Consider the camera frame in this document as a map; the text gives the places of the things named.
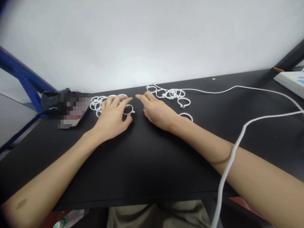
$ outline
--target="white wall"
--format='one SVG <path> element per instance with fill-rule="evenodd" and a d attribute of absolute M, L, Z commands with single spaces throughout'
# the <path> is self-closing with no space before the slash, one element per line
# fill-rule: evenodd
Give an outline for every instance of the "white wall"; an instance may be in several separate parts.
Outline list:
<path fill-rule="evenodd" d="M 19 80 L 0 68 L 0 93 L 20 103 L 31 103 Z"/>
<path fill-rule="evenodd" d="M 0 94 L 0 147 L 20 131 L 37 112 Z"/>
<path fill-rule="evenodd" d="M 273 67 L 303 0 L 10 0 L 0 45 L 56 89 L 100 92 Z"/>

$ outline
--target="black tabletop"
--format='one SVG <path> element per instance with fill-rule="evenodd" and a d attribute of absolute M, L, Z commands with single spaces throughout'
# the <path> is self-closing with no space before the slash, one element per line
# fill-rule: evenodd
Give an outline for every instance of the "black tabletop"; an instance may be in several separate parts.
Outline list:
<path fill-rule="evenodd" d="M 287 94 L 304 107 L 303 99 L 270 79 L 272 74 L 270 70 L 262 70 L 159 86 L 211 92 L 235 85 L 258 87 Z M 97 94 L 124 93 L 134 97 L 133 122 L 125 132 L 93 152 L 55 210 L 193 200 L 216 195 L 220 175 L 185 142 L 155 127 L 144 116 L 143 105 L 135 95 L 145 91 L 142 86 Z M 191 100 L 185 109 L 180 108 L 176 99 L 163 101 L 177 113 L 191 114 L 194 123 L 232 143 L 242 126 L 253 118 L 297 111 L 283 96 L 249 89 L 238 88 L 222 94 L 186 91 L 185 97 Z M 73 129 L 57 129 L 56 118 L 42 120 L 0 162 L 4 200 L 66 152 L 96 121 L 92 110 L 88 110 L 83 121 Z M 240 146 L 304 181 L 302 114 L 250 124 Z M 225 192 L 231 190 L 226 184 Z"/>

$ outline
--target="khaki pants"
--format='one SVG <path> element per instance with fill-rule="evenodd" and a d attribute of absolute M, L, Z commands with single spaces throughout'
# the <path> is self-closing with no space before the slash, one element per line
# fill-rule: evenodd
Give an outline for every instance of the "khaki pants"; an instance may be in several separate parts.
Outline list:
<path fill-rule="evenodd" d="M 107 228 L 210 227 L 201 200 L 152 205 L 110 207 Z"/>

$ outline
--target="finger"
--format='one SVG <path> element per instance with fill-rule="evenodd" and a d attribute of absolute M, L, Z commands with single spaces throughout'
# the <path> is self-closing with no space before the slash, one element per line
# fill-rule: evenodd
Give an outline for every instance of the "finger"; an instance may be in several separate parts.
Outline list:
<path fill-rule="evenodd" d="M 126 99 L 124 99 L 124 100 L 120 103 L 119 107 L 120 107 L 122 110 L 124 110 L 124 109 L 126 108 L 127 104 L 128 104 L 132 99 L 133 99 L 133 98 L 126 98 Z"/>
<path fill-rule="evenodd" d="M 107 101 L 105 100 L 104 102 L 101 103 L 101 111 L 105 110 L 105 104 L 107 103 Z"/>
<path fill-rule="evenodd" d="M 143 112 L 145 113 L 145 116 L 148 118 L 148 120 L 151 122 L 151 118 L 150 118 L 148 112 L 145 109 L 143 109 Z"/>
<path fill-rule="evenodd" d="M 130 125 L 130 123 L 133 121 L 133 118 L 131 116 L 131 114 L 127 115 L 127 118 L 125 119 L 125 121 L 123 122 L 123 124 L 125 125 L 126 128 L 128 128 L 128 126 Z"/>
<path fill-rule="evenodd" d="M 124 99 L 127 99 L 128 97 L 125 96 L 117 96 L 114 98 L 112 105 L 114 105 L 115 107 L 117 107 L 119 105 L 119 102 L 121 102 Z"/>
<path fill-rule="evenodd" d="M 137 94 L 137 95 L 135 95 L 135 97 L 138 98 L 138 99 L 140 99 L 140 101 L 142 102 L 142 104 L 144 106 L 147 106 L 149 104 L 149 102 L 150 102 L 148 100 L 148 98 L 146 96 L 144 96 L 144 95 Z"/>
<path fill-rule="evenodd" d="M 148 98 L 149 101 L 153 101 L 154 99 L 156 99 L 150 91 L 145 92 L 144 95 Z"/>
<path fill-rule="evenodd" d="M 108 97 L 108 98 L 107 98 L 107 102 L 106 102 L 106 104 L 105 104 L 105 108 L 106 108 L 106 109 L 112 104 L 114 98 L 115 98 L 115 97 Z"/>

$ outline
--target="blue shelf post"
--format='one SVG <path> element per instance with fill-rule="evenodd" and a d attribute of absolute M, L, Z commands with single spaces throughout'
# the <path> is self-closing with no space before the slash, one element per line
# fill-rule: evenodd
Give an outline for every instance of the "blue shelf post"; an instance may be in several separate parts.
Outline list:
<path fill-rule="evenodd" d="M 42 112 L 41 99 L 38 91 L 55 92 L 56 90 L 28 67 L 15 59 L 0 47 L 0 68 L 17 78 L 31 99 L 37 112 Z"/>

